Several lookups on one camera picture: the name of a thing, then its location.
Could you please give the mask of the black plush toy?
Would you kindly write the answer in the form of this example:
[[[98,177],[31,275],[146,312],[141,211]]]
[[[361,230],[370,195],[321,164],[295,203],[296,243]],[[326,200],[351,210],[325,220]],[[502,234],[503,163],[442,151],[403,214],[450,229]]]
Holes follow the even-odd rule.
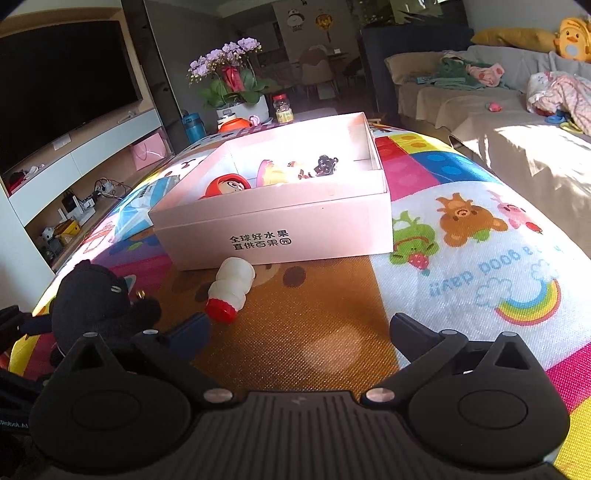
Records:
[[[67,354],[89,332],[99,334],[109,345],[124,344],[153,328],[161,307],[149,296],[132,301],[124,278],[83,260],[62,279],[49,315],[57,347]]]

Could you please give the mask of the pink baby clothes pile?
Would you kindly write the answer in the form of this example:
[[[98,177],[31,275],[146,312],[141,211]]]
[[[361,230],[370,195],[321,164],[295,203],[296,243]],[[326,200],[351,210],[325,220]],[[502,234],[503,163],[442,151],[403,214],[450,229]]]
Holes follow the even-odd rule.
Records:
[[[550,71],[530,77],[526,107],[531,113],[568,113],[574,124],[590,135],[590,81],[564,71]]]

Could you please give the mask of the orange round lid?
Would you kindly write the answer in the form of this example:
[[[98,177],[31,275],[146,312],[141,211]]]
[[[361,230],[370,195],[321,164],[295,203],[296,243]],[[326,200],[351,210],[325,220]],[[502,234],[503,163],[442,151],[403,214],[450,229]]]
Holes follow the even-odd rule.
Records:
[[[221,125],[218,126],[218,131],[221,133],[226,133],[250,127],[252,127],[252,124],[250,124],[249,120],[243,118],[231,118],[225,119]]]

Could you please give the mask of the black television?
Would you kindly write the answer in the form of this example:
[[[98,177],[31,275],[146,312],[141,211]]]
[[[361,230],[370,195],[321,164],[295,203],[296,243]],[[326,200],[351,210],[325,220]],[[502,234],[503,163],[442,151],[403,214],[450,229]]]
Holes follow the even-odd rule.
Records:
[[[1,39],[1,172],[140,100],[120,23],[52,25]]]

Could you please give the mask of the yellow cushion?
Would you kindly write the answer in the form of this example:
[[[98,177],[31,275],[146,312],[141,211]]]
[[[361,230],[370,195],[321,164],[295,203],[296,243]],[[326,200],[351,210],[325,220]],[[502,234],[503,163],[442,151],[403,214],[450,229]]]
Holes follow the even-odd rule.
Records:
[[[490,28],[476,33],[471,42],[548,53],[556,50],[555,34],[538,28]]]

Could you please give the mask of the colourful cartoon play mat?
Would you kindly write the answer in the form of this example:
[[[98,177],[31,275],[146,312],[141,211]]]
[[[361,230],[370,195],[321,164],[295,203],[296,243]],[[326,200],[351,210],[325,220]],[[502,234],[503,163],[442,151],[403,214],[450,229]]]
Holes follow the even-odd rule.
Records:
[[[41,392],[20,461],[39,479],[586,479],[590,475],[590,260],[535,206],[442,142],[369,123],[391,195],[389,253],[252,265],[235,322],[211,320],[191,365],[233,393],[191,404],[126,343],[50,333],[17,342]],[[204,313],[221,265],[177,269],[150,210],[232,132],[186,149],[153,187],[143,227],[127,205],[88,260],[159,302],[166,333]],[[405,313],[468,345],[401,405],[361,396],[410,362]]]

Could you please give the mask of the red doll keychain toy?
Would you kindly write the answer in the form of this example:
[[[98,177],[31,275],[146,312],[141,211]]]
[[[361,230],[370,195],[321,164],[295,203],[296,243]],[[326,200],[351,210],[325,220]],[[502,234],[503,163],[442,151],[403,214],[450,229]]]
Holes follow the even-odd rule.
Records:
[[[211,198],[214,196],[238,193],[252,188],[249,181],[245,177],[236,173],[224,174],[214,178],[208,184],[201,199]]]

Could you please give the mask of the pink paper bag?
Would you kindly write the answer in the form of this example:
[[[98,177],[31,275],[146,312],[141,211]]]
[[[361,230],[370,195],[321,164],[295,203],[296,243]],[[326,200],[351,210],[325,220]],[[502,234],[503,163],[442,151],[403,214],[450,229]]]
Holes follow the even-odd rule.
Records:
[[[167,149],[160,134],[154,133],[132,145],[131,154],[135,169],[139,171],[165,159]]]

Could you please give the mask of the grey sofa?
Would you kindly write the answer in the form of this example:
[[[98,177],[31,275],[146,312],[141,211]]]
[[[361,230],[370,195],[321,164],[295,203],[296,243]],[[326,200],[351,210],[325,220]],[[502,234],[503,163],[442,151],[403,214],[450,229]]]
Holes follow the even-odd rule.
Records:
[[[546,122],[526,107],[531,79],[564,72],[590,78],[587,63],[554,52],[475,45],[463,60],[499,64],[505,73],[495,88],[457,90],[419,85],[443,52],[411,52],[384,59],[405,125],[444,141],[459,141],[474,160],[534,204],[584,252],[590,250],[590,138]]]

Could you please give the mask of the red lid glass jar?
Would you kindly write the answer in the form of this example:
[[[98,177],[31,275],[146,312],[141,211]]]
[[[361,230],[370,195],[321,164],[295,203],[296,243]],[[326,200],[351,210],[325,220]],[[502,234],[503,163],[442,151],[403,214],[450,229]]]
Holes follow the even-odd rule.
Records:
[[[290,100],[284,93],[273,96],[273,107],[276,112],[277,123],[290,124],[294,121],[294,112],[290,107]]]

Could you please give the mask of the yellow duck plush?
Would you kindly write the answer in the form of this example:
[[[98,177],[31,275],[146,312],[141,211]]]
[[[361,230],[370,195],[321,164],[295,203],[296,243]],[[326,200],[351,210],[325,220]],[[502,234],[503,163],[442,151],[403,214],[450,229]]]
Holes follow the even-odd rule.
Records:
[[[554,39],[557,53],[570,60],[590,62],[590,22],[575,17],[565,18]]]

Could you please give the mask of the blue water bottle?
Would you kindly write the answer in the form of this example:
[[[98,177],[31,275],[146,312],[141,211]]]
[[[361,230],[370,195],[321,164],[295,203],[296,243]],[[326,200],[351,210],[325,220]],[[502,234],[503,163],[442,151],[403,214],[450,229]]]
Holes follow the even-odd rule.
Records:
[[[185,134],[190,144],[206,136],[204,122],[201,120],[198,113],[186,114],[181,118]]]

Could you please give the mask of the pink round tin toy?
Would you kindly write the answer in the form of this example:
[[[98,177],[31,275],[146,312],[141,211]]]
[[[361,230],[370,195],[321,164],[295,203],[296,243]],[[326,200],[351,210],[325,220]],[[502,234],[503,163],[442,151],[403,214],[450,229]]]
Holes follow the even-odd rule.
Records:
[[[263,160],[256,175],[256,186],[270,186],[287,183],[287,174],[283,167],[277,166],[271,160]]]

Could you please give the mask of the white red bottle toy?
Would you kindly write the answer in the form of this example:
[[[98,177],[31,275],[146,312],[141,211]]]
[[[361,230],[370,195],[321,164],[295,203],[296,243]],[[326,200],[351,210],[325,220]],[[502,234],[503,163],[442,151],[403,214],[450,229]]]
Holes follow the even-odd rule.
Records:
[[[235,322],[255,278],[256,270],[249,262],[238,257],[225,259],[208,289],[205,314],[214,322]]]

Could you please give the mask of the purple orchid flower pot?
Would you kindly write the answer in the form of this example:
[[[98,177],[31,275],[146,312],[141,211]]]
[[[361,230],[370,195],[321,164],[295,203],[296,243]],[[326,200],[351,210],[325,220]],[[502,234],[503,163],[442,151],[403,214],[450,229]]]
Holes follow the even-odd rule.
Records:
[[[266,95],[276,90],[277,84],[271,78],[257,75],[252,64],[262,50],[259,40],[245,37],[190,62],[188,81],[191,85],[206,83],[199,92],[205,104],[214,108],[218,122],[228,116],[259,123],[270,120]]]

